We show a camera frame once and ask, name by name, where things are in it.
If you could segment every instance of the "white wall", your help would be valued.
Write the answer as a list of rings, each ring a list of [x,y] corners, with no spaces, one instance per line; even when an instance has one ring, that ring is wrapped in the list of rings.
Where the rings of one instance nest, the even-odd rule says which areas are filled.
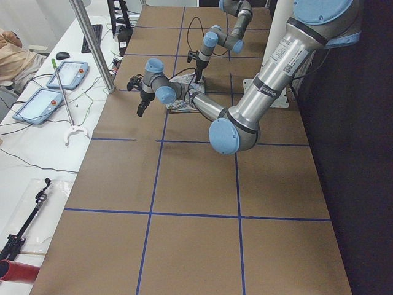
[[[52,49],[75,19],[69,0],[0,0],[0,28],[16,32],[23,46]],[[106,0],[83,0],[89,15],[108,15]],[[128,10],[140,12],[140,0],[126,0]],[[198,0],[147,0],[152,6],[197,6]]]

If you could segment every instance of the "small robot arm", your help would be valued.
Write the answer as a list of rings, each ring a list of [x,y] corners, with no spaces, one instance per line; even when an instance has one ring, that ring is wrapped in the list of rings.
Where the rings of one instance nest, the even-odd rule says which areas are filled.
[[[286,35],[236,106],[225,108],[188,85],[170,82],[163,74],[163,63],[156,58],[146,63],[143,79],[134,86],[141,91],[141,104],[146,101],[149,105],[156,95],[164,104],[180,99],[197,108],[212,121],[209,139],[217,152],[234,154],[250,149],[260,136],[259,120],[312,52],[359,40],[362,9],[363,0],[295,0]],[[204,41],[207,48],[219,43],[219,37],[208,38],[213,41]]]
[[[222,11],[237,17],[235,27],[230,34],[225,34],[220,26],[212,26],[203,38],[200,51],[189,51],[187,62],[196,60],[195,82],[202,78],[202,71],[208,67],[211,55],[216,45],[220,45],[234,53],[243,49],[243,37],[248,24],[252,20],[252,8],[247,0],[220,0],[219,7]]]

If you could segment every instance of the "person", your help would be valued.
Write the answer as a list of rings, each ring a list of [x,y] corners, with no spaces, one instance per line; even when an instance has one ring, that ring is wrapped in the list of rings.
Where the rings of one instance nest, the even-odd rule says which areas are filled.
[[[21,93],[45,61],[43,55],[22,48],[19,37],[0,28],[0,82],[12,81]]]

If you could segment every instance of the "reach grabber tool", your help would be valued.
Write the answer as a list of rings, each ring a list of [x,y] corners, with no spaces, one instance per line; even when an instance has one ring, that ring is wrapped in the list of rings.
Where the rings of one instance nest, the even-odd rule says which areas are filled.
[[[64,134],[64,142],[65,142],[66,146],[68,146],[68,144],[69,144],[68,143],[68,138],[73,133],[77,133],[78,131],[82,131],[87,138],[90,138],[90,137],[89,137],[88,131],[87,131],[87,129],[85,127],[75,125],[74,120],[72,119],[71,112],[70,112],[69,107],[68,107],[66,93],[64,92],[63,85],[61,84],[60,74],[59,74],[59,71],[58,71],[58,68],[57,68],[57,65],[56,65],[56,61],[54,59],[52,59],[52,65],[53,65],[53,68],[55,69],[56,78],[57,78],[57,81],[59,83],[61,95],[63,96],[64,105],[66,106],[69,123],[71,124],[71,126],[67,129],[66,133]]]

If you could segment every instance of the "label sticker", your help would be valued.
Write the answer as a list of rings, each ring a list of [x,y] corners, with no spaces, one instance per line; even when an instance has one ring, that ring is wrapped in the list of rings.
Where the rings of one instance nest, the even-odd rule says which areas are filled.
[[[282,62],[282,71],[292,76],[307,56],[307,50],[283,38],[269,59],[276,65]]]

